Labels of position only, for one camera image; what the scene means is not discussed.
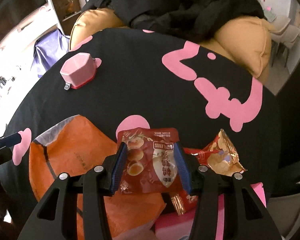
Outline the pink hexagonal box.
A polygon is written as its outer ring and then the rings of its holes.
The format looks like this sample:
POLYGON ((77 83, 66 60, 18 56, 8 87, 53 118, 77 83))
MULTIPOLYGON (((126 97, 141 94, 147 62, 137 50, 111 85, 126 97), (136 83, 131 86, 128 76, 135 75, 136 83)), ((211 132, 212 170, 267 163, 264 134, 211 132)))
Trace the pink hexagonal box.
POLYGON ((65 90, 79 89, 94 79, 102 61, 89 53, 78 53, 66 60, 60 74, 65 81, 65 90))

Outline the gold red snack wrapper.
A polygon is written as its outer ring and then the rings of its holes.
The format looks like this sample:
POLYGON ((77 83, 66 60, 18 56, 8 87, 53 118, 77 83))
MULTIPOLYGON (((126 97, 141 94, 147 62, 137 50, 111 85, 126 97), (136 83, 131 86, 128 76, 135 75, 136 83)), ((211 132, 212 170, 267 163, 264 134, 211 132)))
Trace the gold red snack wrapper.
POLYGON ((239 162, 238 152, 224 131, 221 129, 216 137, 203 149, 184 148, 186 154, 194 155, 200 165, 211 168, 217 174, 232 176, 243 173, 246 169, 239 162))

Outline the pink cardboard box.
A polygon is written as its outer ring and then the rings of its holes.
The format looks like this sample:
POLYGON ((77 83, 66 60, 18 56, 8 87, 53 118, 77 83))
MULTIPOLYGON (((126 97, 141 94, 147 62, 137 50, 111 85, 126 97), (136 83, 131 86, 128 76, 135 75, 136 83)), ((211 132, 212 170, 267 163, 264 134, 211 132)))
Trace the pink cardboard box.
MULTIPOLYGON (((216 239, 223 239, 224 232, 224 195, 218 197, 218 219, 216 239)), ((161 215, 155 222, 155 235, 158 239, 163 240, 177 240, 189 239, 195 215, 195 209, 185 213, 184 215, 177 215, 176 213, 169 213, 161 215)))

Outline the black tablecloth with pink print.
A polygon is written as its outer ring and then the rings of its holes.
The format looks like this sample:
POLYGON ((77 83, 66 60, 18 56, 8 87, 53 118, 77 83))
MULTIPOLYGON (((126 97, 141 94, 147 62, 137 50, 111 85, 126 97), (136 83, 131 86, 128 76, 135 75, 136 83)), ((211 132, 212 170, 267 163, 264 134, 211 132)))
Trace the black tablecloth with pink print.
POLYGON ((203 148, 224 129, 266 197, 274 187, 280 153, 280 111, 275 96, 248 71, 197 44, 159 33, 105 29, 79 48, 102 61, 95 78, 65 90, 60 70, 65 54, 30 89, 5 134, 30 128, 37 137, 79 114, 111 140, 131 115, 151 128, 173 127, 181 144, 203 148))

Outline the beige dining chair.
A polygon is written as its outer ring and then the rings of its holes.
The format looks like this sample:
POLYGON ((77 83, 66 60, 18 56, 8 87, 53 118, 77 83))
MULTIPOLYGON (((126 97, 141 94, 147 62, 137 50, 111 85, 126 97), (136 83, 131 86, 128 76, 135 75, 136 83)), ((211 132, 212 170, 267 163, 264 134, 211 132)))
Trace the beige dining chair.
POLYGON ((286 67, 291 49, 296 44, 297 40, 300 39, 300 28, 290 24, 290 22, 291 19, 284 15, 277 15, 272 22, 275 30, 270 32, 272 45, 274 46, 271 57, 271 66, 274 65, 278 53, 284 53, 286 51, 286 67))

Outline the tan sofa cushions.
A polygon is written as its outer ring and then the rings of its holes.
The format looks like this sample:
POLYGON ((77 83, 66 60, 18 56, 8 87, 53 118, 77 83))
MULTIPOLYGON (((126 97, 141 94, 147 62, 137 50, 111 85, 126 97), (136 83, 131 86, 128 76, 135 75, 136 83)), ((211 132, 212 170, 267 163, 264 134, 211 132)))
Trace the tan sofa cushions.
MULTIPOLYGON (((72 28, 69 47, 75 48, 87 37, 107 28, 134 29, 125 25, 110 8, 83 10, 72 28)), ((240 16, 228 21, 211 39, 193 43, 223 55, 260 79, 267 73, 271 51, 270 32, 273 29, 265 18, 240 16)), ((135 30, 161 34, 146 29, 135 30)), ((171 35, 161 35, 187 41, 171 35)))

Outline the red egg snack packet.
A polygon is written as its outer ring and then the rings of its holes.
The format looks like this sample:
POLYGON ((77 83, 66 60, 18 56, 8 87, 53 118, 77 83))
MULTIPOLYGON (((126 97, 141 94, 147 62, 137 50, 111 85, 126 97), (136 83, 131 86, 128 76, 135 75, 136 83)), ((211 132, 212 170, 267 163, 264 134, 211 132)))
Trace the red egg snack packet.
POLYGON ((183 190, 174 158, 175 128, 133 128, 117 134, 127 146, 120 182, 122 194, 170 193, 183 190))

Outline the purple cloth on floor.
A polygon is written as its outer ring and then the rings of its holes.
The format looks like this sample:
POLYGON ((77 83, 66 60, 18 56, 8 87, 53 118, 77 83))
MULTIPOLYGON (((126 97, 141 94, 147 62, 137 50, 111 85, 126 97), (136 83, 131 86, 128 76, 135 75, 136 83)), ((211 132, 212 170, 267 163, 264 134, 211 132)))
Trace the purple cloth on floor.
POLYGON ((70 38, 57 28, 35 42, 31 70, 36 71, 38 78, 68 52, 69 41, 70 38))

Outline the black garment on sofa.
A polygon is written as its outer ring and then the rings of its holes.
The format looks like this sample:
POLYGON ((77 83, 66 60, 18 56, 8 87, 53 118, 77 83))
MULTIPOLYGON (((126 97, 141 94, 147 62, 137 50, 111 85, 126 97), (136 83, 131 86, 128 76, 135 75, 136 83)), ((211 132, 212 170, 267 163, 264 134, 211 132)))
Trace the black garment on sofa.
POLYGON ((110 8, 127 26, 201 42, 240 16, 264 18, 258 0, 89 0, 83 9, 110 8))

